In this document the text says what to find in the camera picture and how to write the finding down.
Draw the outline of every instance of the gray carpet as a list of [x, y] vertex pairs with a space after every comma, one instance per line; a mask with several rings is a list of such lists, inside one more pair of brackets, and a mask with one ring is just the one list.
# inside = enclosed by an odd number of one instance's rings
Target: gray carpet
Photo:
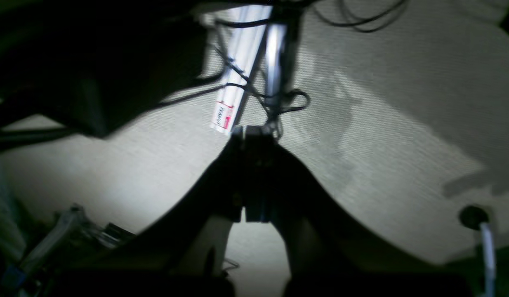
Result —
[[[389, 5], [348, 2], [369, 15]], [[457, 220], [468, 203], [492, 209], [496, 244], [509, 245], [509, 37], [496, 25], [505, 5], [413, 0], [400, 21], [374, 34], [305, 17], [296, 86], [313, 103], [283, 116], [282, 145], [356, 219], [431, 263], [475, 245]], [[336, 19], [334, 7], [319, 5]], [[210, 58], [210, 68], [216, 63]], [[144, 115], [109, 141], [72, 137], [3, 159], [38, 218], [79, 203], [100, 224], [138, 232], [227, 141], [209, 128], [213, 107], [210, 94]], [[251, 100], [241, 123], [262, 124], [262, 116]], [[241, 264], [231, 273], [239, 295], [277, 296], [289, 278], [270, 225], [235, 225], [227, 256]]]

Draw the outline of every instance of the floor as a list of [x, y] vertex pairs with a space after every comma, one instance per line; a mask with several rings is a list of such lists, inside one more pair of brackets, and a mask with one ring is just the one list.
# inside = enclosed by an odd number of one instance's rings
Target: floor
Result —
[[[369, 15], [386, 6], [348, 4]], [[356, 219], [430, 263], [469, 255], [475, 236], [457, 214], [470, 203], [491, 209], [496, 244], [509, 245], [509, 37], [497, 26], [508, 4], [412, 1], [374, 34], [305, 15], [296, 86], [313, 103], [283, 116], [282, 145]], [[319, 9], [336, 19], [334, 5]], [[213, 107], [210, 94], [143, 115], [108, 141], [77, 136], [2, 160], [38, 218], [79, 203], [99, 224], [139, 232], [226, 143], [209, 128]], [[249, 101], [241, 123], [261, 122]], [[281, 295], [289, 271], [272, 226], [236, 224], [227, 256], [241, 264], [231, 272], [239, 296]]]

